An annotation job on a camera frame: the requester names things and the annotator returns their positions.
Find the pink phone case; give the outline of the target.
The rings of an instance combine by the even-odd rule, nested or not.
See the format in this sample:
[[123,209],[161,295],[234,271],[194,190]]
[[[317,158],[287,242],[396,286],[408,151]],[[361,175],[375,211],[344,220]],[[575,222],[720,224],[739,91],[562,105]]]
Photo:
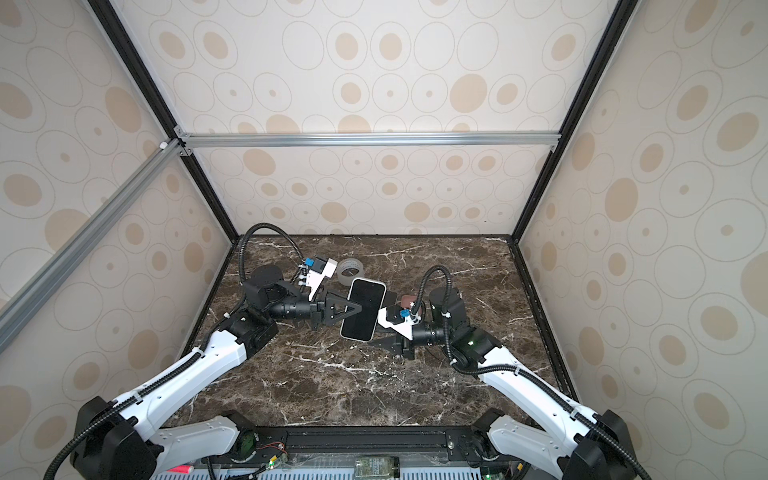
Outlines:
[[403,295],[400,299],[400,307],[405,310],[412,310],[414,306],[418,306],[418,313],[421,313],[424,309],[424,301],[419,301],[417,295]]

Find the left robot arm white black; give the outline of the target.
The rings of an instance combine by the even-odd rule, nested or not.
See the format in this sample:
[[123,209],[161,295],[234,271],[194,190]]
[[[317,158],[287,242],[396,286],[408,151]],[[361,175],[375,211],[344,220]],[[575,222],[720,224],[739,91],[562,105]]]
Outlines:
[[318,257],[299,268],[299,282],[284,279],[275,265],[242,279],[242,300],[233,312],[172,366],[111,401],[95,397],[78,412],[74,438],[45,473],[52,479],[69,461],[85,479],[149,479],[169,469],[231,451],[252,433],[232,415],[167,429],[165,422],[228,371],[245,363],[278,333],[280,320],[333,325],[361,308],[329,292],[317,295],[337,261]]

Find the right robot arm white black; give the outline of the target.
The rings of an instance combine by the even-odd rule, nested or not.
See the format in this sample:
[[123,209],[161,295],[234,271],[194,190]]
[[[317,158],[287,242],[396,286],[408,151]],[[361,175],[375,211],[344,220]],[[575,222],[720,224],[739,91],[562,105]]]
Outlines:
[[612,411],[599,414],[559,392],[518,360],[499,339],[468,319],[456,289],[431,292],[417,313],[392,305],[376,314],[394,331],[381,348],[410,359],[416,347],[442,347],[458,373],[502,393],[533,421],[528,426],[493,413],[481,424],[491,456],[516,457],[556,479],[646,479],[625,421]]

